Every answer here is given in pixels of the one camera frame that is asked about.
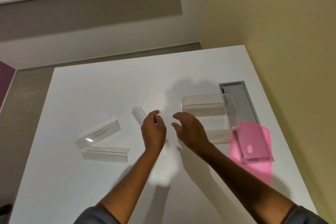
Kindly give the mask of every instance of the person's left hand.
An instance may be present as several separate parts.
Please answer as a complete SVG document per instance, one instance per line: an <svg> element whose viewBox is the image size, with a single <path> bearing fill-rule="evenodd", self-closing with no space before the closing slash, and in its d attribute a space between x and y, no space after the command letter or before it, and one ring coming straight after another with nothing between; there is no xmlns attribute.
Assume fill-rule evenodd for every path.
<svg viewBox="0 0 336 224"><path fill-rule="evenodd" d="M159 110L148 114L141 126L141 132L146 151L154 150L160 153L166 141L167 129L162 117L157 114Z"/></svg>

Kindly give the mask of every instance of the yellow wall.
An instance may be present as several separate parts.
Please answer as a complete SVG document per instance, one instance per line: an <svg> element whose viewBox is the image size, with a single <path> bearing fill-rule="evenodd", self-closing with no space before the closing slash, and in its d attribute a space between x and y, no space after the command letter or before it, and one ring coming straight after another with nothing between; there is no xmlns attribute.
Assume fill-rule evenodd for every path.
<svg viewBox="0 0 336 224"><path fill-rule="evenodd" d="M209 0L201 43L245 44L317 211L336 223L336 0Z"/></svg>

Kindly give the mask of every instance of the white table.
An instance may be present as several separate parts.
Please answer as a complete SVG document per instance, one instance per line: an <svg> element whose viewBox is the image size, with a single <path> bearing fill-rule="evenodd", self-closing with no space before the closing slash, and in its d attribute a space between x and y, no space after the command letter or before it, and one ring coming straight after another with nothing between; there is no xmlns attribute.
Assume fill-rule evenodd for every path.
<svg viewBox="0 0 336 224"><path fill-rule="evenodd" d="M170 123L183 96L246 82L272 136L272 186L316 212L244 46L57 68L49 87L10 224L72 223L95 205L144 150L132 107L160 109L180 170L170 188L146 185L130 223L254 223L216 173L181 149ZM97 145L130 147L126 164L85 161L73 143L109 121L122 130ZM228 145L220 146L228 153Z"/></svg>

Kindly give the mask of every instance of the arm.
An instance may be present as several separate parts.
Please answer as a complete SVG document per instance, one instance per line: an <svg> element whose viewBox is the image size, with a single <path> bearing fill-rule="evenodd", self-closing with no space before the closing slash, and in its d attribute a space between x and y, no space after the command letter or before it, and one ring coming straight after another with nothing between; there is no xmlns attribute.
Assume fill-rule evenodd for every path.
<svg viewBox="0 0 336 224"><path fill-rule="evenodd" d="M141 126L145 152L124 178L99 202L121 224L127 224L166 140L159 111L151 112Z"/></svg>
<svg viewBox="0 0 336 224"><path fill-rule="evenodd" d="M177 137L218 173L257 223L282 223L296 206L291 200L222 154L208 141L202 124L193 115L179 112L173 117L181 123L172 123Z"/></svg>

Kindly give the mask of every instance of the purple wall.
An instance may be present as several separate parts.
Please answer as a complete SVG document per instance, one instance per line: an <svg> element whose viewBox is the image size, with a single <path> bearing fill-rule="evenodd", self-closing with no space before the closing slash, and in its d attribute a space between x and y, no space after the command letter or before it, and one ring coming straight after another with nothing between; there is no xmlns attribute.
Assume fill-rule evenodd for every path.
<svg viewBox="0 0 336 224"><path fill-rule="evenodd" d="M14 76L15 69L0 61L0 107L5 99Z"/></svg>

